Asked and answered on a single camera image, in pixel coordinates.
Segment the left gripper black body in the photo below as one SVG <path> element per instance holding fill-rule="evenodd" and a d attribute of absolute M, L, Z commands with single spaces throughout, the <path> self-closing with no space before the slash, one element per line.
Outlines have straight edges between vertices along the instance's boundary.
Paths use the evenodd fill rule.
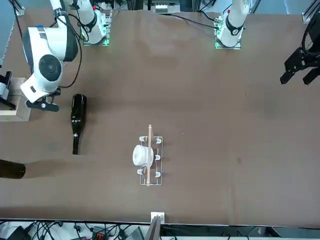
<path fill-rule="evenodd" d="M 320 15 L 315 14 L 305 29 L 305 37 L 309 36 L 311 47 L 305 47 L 305 63 L 308 67 L 320 65 Z"/>

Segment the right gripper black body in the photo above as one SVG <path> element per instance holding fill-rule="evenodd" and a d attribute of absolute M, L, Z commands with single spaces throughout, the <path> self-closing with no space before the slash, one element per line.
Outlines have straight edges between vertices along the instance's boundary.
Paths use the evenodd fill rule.
<path fill-rule="evenodd" d="M 26 100 L 26 106 L 31 109 L 38 109 L 47 112 L 58 112 L 59 106 L 54 103 L 56 96 L 61 94 L 61 88 L 58 87 L 57 90 L 49 95 L 43 96 L 40 99 L 36 100 L 34 103 L 31 103 L 29 100 Z"/>

